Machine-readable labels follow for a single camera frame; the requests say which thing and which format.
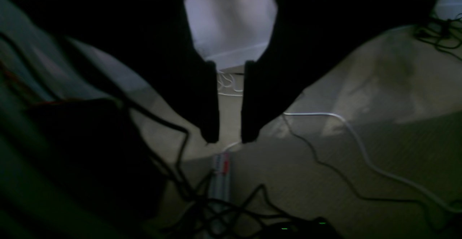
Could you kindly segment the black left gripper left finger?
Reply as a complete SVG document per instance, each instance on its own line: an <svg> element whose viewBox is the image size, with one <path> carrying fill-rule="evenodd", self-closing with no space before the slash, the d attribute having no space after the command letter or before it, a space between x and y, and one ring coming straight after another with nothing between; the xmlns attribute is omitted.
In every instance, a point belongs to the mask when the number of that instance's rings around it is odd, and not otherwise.
<svg viewBox="0 0 462 239"><path fill-rule="evenodd" d="M129 67L208 143L219 136L216 67L196 51L184 0L24 0L31 20Z"/></svg>

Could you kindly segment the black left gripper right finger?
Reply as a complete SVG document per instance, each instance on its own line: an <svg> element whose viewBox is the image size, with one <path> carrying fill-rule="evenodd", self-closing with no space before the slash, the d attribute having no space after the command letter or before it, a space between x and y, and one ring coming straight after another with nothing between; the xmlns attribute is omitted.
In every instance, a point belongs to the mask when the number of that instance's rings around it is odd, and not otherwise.
<svg viewBox="0 0 462 239"><path fill-rule="evenodd" d="M417 25L438 0L275 0L269 43L247 61L241 141L282 114L299 94L380 33Z"/></svg>

